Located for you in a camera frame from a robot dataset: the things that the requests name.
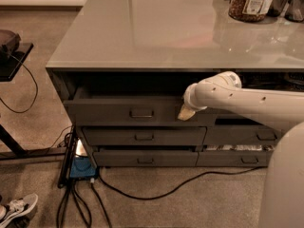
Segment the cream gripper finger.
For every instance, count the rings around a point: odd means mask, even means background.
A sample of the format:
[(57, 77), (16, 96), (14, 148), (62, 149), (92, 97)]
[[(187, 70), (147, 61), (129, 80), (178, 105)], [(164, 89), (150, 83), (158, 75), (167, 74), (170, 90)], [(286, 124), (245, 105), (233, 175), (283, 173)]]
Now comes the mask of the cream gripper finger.
[(191, 119), (196, 112), (190, 108), (188, 108), (185, 104), (181, 107), (180, 113), (178, 114), (178, 119), (181, 121), (187, 121)]

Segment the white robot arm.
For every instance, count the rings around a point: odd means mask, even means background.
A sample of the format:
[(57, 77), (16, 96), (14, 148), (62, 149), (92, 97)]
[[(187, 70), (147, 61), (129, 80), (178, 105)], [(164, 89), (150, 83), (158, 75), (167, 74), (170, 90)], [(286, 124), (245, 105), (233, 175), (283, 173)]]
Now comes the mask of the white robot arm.
[(304, 228), (304, 93), (246, 89), (232, 71), (191, 84), (178, 118), (224, 109), (283, 133), (269, 162), (258, 228)]

